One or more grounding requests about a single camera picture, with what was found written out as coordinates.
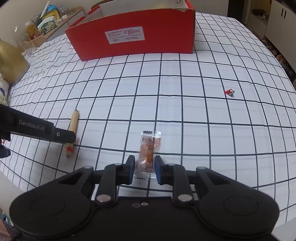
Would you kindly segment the green tissue pack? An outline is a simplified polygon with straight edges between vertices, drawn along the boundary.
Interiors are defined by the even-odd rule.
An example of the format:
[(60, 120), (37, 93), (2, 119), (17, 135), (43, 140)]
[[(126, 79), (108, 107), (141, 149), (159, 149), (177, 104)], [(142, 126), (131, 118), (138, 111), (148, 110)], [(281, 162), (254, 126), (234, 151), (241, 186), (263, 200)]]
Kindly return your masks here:
[(58, 22), (54, 16), (44, 19), (38, 26), (37, 29), (41, 35), (45, 35), (55, 27), (58, 26)]

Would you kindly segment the clear orange snack packet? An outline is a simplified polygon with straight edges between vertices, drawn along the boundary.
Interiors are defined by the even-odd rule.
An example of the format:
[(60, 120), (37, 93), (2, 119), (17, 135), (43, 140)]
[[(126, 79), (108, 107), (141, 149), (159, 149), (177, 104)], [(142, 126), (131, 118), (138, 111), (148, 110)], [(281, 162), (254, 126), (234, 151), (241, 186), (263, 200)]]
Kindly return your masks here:
[(143, 179), (154, 177), (154, 157), (160, 148), (162, 133), (160, 131), (143, 131), (140, 137), (141, 143), (136, 161), (135, 176)]

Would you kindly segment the colourful dotted cloth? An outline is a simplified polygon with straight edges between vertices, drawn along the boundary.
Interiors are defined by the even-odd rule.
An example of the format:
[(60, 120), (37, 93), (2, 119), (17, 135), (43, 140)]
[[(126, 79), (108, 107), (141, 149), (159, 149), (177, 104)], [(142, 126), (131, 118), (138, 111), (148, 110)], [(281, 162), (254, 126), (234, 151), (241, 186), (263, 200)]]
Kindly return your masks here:
[(9, 87), (10, 87), (9, 83), (1, 77), (1, 79), (0, 79), (0, 103), (2, 105), (6, 105), (6, 106), (8, 105), (7, 99), (8, 99)]

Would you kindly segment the wooden side cabinet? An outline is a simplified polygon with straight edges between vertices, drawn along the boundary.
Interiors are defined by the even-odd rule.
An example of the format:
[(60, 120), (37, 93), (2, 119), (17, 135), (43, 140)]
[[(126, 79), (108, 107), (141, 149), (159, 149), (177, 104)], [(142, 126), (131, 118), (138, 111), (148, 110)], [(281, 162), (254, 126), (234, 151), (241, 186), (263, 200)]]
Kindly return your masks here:
[(67, 18), (62, 19), (57, 17), (59, 15), (47, 16), (36, 27), (33, 23), (28, 21), (23, 27), (24, 30), (20, 30), (20, 26), (16, 26), (14, 29), (15, 41), (25, 50), (30, 48), (40, 47), (44, 42), (52, 40), (55, 37), (65, 34), (66, 29), (78, 20), (82, 16), (86, 16), (82, 7), (76, 7), (71, 9), (70, 15)]

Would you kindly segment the white shoe cabinet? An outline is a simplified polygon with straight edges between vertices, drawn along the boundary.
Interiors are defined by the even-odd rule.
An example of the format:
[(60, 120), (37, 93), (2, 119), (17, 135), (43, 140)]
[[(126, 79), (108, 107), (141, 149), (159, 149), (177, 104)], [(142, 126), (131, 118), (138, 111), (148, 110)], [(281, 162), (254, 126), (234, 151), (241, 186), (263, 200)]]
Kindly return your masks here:
[(295, 13), (279, 1), (271, 1), (265, 36), (279, 51), (295, 45)]

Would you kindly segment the gold thermos jug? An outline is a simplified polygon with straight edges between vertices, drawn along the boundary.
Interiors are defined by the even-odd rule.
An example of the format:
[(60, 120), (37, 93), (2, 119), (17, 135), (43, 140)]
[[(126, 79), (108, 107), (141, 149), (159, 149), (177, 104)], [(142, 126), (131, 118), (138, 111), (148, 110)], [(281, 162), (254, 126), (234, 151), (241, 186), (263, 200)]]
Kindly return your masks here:
[(29, 69), (29, 63), (13, 45), (0, 40), (1, 76), (10, 85), (19, 82)]

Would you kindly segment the beige snack stick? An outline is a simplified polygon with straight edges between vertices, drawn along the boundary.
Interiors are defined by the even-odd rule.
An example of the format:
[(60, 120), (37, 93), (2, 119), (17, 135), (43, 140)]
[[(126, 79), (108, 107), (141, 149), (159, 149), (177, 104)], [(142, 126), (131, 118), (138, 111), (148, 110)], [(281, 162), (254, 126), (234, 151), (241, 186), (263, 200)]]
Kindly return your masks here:
[[(71, 116), (70, 125), (68, 130), (74, 132), (76, 134), (77, 126), (78, 126), (78, 119), (79, 119), (79, 111), (78, 109), (74, 109), (73, 114)], [(66, 144), (66, 158), (70, 158), (74, 152), (74, 142)]]

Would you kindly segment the red cardboard box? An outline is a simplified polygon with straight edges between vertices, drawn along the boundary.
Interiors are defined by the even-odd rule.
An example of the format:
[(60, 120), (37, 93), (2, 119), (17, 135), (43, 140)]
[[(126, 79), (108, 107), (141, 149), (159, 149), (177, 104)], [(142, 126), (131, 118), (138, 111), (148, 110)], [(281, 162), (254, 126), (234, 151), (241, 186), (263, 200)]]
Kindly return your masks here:
[(82, 61), (131, 54), (191, 54), (195, 13), (189, 1), (107, 1), (65, 33)]

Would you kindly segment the small red candy wrapper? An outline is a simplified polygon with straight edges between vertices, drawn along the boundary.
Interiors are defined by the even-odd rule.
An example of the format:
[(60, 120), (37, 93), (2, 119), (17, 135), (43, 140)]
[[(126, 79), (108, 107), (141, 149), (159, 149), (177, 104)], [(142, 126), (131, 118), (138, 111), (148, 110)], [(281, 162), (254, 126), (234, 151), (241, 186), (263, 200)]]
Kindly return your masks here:
[(225, 90), (224, 93), (230, 97), (232, 97), (235, 93), (235, 91), (233, 89), (228, 89), (228, 90)]

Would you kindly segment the white grid tablecloth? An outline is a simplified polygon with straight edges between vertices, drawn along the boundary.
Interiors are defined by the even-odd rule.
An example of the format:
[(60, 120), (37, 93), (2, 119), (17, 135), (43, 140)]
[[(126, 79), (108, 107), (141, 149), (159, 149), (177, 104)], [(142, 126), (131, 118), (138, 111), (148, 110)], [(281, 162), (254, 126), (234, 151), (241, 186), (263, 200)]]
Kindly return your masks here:
[[(83, 62), (66, 35), (28, 57), (9, 105), (67, 128), (74, 153), (13, 135), (1, 172), (29, 191), (83, 166), (138, 156), (143, 131), (158, 154), (187, 170), (210, 168), (270, 195), (278, 225), (295, 218), (295, 89), (269, 49), (237, 20), (196, 13), (192, 54), (137, 54)], [(232, 97), (225, 90), (235, 91)]]

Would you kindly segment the yellow blue container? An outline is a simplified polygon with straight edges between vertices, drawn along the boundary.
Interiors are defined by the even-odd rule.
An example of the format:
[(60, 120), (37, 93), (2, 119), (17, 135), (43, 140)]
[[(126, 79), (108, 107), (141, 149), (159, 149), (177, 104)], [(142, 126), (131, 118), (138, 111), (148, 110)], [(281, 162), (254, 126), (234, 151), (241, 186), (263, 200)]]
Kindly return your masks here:
[(47, 8), (47, 12), (42, 16), (42, 20), (54, 16), (57, 20), (60, 19), (60, 12), (56, 6), (49, 5)]

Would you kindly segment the orange drink bottle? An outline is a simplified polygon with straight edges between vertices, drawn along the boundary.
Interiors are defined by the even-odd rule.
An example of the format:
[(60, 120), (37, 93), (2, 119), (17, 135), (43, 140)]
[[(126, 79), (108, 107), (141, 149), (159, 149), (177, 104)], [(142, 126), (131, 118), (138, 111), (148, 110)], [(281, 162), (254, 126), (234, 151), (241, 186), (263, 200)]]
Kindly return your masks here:
[(26, 32), (29, 35), (30, 39), (33, 40), (36, 37), (39, 37), (41, 34), (36, 28), (35, 24), (32, 21), (27, 21), (25, 23)]

